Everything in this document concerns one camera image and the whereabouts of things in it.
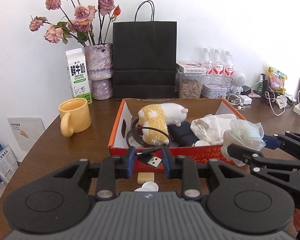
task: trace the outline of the sunflower seeds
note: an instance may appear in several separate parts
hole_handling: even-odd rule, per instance
[[[179,98],[200,98],[203,84],[196,79],[184,79],[180,82]]]

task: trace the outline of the milk carton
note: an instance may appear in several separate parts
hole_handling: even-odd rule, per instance
[[[71,80],[70,88],[73,98],[85,98],[88,104],[92,103],[89,88],[86,57],[82,49],[72,49],[66,51],[68,60],[68,77]]]

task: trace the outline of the water bottle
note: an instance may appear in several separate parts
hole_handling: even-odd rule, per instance
[[[211,85],[221,85],[222,76],[224,71],[224,64],[221,59],[221,50],[215,49],[214,51],[214,61],[213,61],[213,71],[211,75]]]
[[[210,49],[203,48],[203,58],[201,60],[201,66],[206,69],[206,74],[203,76],[203,84],[207,85],[211,81],[211,74],[213,70],[213,64],[210,57]]]
[[[227,89],[230,89],[231,87],[231,81],[233,79],[233,70],[234,63],[232,61],[232,52],[226,51],[224,59],[224,73],[222,78],[222,85],[225,86]]]

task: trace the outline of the mug handle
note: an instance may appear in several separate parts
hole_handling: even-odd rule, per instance
[[[69,127],[70,113],[66,113],[60,123],[60,129],[64,137],[70,137],[74,133],[74,129]]]

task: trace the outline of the yellow and white plush hamster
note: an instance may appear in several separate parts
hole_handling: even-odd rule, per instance
[[[147,105],[139,111],[139,123],[168,133],[167,125],[180,126],[187,117],[188,109],[175,103]],[[168,144],[168,138],[160,132],[142,129],[143,141],[149,145]]]

